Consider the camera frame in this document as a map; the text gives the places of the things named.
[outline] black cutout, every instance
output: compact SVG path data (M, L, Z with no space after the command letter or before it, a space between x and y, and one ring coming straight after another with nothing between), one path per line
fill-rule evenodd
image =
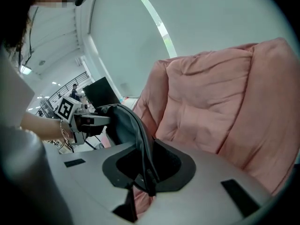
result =
M64 162L64 164L66 165L66 167L73 167L76 165L79 165L81 163L85 163L85 161L83 159L76 159L76 160L72 160L72 161L68 161L68 162Z
M241 185L237 183L236 180L230 179L222 181L221 184L244 217L248 217L259 209L257 203L248 195Z
M146 172L152 178L156 192L178 191L190 182L196 172L195 162L189 155L160 140L155 140L152 156L160 182L156 182L150 170ZM102 170L115 187L130 189L134 184L146 191L142 156L135 145L107 158Z

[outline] pink cloth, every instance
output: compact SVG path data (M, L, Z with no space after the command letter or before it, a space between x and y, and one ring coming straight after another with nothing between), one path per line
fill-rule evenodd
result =
M219 154L274 194L300 148L299 92L299 61L277 38L156 62L134 112L154 137Z

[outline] white shirt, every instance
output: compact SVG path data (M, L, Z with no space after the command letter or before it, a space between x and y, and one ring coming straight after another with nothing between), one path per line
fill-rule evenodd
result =
M3 47L0 48L0 91L0 125L20 126L34 92L13 68Z

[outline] black monitor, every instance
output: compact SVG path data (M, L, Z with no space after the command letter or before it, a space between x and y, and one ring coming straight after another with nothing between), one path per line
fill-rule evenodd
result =
M86 86L85 88L83 88L83 91L87 99L95 108L121 103L114 93L113 89L111 88L106 77L103 77L98 81L92 83L91 85Z

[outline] black rectangular slot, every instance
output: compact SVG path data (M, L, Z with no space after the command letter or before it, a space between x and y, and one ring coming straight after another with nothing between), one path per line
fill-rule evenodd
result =
M66 165L66 167L73 167L73 166L79 165L81 163L85 163L85 161L80 158L80 159L65 162L65 165Z
M236 180L230 179L222 181L221 184L244 217L249 216L259 209L257 203L247 194Z

